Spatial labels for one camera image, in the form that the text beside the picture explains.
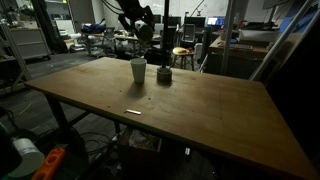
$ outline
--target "equipment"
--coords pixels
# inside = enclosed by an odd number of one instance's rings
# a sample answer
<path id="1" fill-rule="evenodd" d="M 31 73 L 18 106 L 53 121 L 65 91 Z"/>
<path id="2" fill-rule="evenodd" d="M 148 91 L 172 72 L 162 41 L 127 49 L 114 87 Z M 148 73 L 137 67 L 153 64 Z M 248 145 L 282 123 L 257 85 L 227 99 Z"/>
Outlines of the equipment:
<path id="1" fill-rule="evenodd" d="M 5 128 L 0 124 L 0 161 L 2 163 L 6 162 L 6 166 L 1 166 L 0 178 L 6 176 L 9 172 L 16 169 L 22 162 L 22 157 L 20 156 L 17 149 L 13 146 Z"/>
<path id="2" fill-rule="evenodd" d="M 225 46 L 224 43 L 221 43 L 221 44 L 218 45 L 218 47 L 224 47 L 224 46 Z M 248 45 L 248 44 L 230 44 L 229 48 L 253 50 L 253 46 L 252 45 Z"/>
<path id="3" fill-rule="evenodd" d="M 181 17 L 180 16 L 169 16 L 168 17 L 168 26 L 181 26 Z"/>
<path id="4" fill-rule="evenodd" d="M 139 0 L 117 0 L 123 14 L 119 14 L 118 20 L 128 32 L 134 33 L 142 42 L 149 42 L 153 37 L 154 16 L 149 6 L 141 7 Z M 136 21 L 143 21 L 139 30 L 135 26 Z"/>
<path id="5" fill-rule="evenodd" d="M 137 38 L 142 42 L 149 42 L 153 38 L 154 31 L 154 16 L 149 6 L 142 8 L 138 0 L 117 0 L 121 9 L 124 13 L 119 14 L 119 21 L 123 25 L 123 27 L 129 31 L 133 32 Z M 165 0 L 164 5 L 164 18 L 163 18 L 163 40 L 166 41 L 167 33 L 168 33 L 168 14 L 169 14 L 169 0 Z M 127 23 L 125 18 L 130 20 L 130 25 Z M 142 20 L 146 24 L 140 27 L 139 31 L 135 27 L 135 22 L 138 20 Z M 161 48 L 163 54 L 163 61 L 161 67 L 158 68 L 157 71 L 157 80 L 162 82 L 171 82 L 172 71 L 170 68 L 167 68 L 166 58 L 166 49 L 167 43 L 163 43 L 163 47 Z"/>

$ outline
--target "metal pole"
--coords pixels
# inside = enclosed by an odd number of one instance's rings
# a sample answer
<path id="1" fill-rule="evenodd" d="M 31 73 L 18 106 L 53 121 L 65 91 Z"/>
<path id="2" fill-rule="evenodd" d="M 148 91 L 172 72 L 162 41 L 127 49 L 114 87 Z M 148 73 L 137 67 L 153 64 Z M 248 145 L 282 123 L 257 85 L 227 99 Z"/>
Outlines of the metal pole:
<path id="1" fill-rule="evenodd" d="M 198 72 L 200 72 L 200 73 L 202 73 L 203 72 L 203 69 L 204 69 L 204 67 L 206 66 L 206 64 L 207 64 L 207 60 L 208 60 L 208 54 L 206 55 L 206 57 L 204 58 L 204 60 L 203 60 L 203 62 L 202 62 L 202 64 L 201 64 L 201 66 L 200 66 L 200 68 L 199 68 L 199 70 L 198 70 Z"/>
<path id="2" fill-rule="evenodd" d="M 162 68 L 166 68 L 167 64 L 167 39 L 168 39 L 168 16 L 169 16 L 169 0 L 165 0 L 164 3 L 164 15 L 163 15 L 163 32 L 162 35 Z"/>
<path id="3" fill-rule="evenodd" d="M 225 47 L 224 47 L 223 59 L 222 59 L 221 70 L 220 70 L 221 75 L 225 75 L 227 72 L 229 47 L 230 47 L 230 39 L 232 35 L 233 17 L 234 17 L 235 8 L 236 8 L 236 1 L 229 0 L 228 10 L 227 10 L 227 17 L 228 17 L 227 32 L 226 32 Z"/>
<path id="4" fill-rule="evenodd" d="M 299 20 L 304 16 L 304 14 L 309 10 L 313 0 L 307 0 L 300 11 L 296 14 L 292 22 L 289 24 L 287 29 L 282 33 L 282 35 L 279 37 L 279 39 L 276 41 L 276 43 L 273 45 L 273 47 L 270 49 L 269 53 L 264 57 L 262 63 L 260 66 L 253 72 L 249 80 L 258 81 L 260 80 L 260 77 L 263 73 L 263 71 L 266 69 L 266 67 L 269 65 L 271 60 L 274 58 L 276 53 L 279 51 L 281 46 L 284 44 L 287 37 L 290 35 L 290 33 L 293 31 Z"/>

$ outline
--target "orange object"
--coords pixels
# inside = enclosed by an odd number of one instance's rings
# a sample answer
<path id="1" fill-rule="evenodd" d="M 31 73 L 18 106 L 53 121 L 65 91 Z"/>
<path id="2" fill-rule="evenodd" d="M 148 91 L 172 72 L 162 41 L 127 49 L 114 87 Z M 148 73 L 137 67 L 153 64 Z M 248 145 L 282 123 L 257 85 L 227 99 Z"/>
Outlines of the orange object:
<path id="1" fill-rule="evenodd" d="M 66 151 L 63 148 L 51 150 L 40 168 L 32 176 L 31 180 L 51 180 L 65 155 Z"/>

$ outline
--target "cabinet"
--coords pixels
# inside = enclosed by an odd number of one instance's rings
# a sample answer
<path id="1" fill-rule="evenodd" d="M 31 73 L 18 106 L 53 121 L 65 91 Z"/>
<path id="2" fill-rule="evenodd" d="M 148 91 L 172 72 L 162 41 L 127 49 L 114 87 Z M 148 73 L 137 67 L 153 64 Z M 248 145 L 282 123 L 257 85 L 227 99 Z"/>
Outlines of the cabinet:
<path id="1" fill-rule="evenodd" d="M 41 28 L 11 29 L 11 36 L 23 60 L 50 59 L 50 50 Z"/>

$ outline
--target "box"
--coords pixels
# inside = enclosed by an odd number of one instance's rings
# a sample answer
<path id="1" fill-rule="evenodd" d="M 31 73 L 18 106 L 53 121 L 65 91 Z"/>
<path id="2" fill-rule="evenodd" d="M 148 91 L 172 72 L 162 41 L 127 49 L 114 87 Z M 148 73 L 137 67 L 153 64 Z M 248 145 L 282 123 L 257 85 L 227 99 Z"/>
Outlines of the box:
<path id="1" fill-rule="evenodd" d="M 118 140 L 121 169 L 130 178 L 154 179 L 160 173 L 162 139 L 158 138 L 156 150 L 132 147 L 129 138 L 133 130 L 127 127 Z"/>
<path id="2" fill-rule="evenodd" d="M 279 31 L 239 30 L 239 40 L 274 42 L 279 36 Z"/>

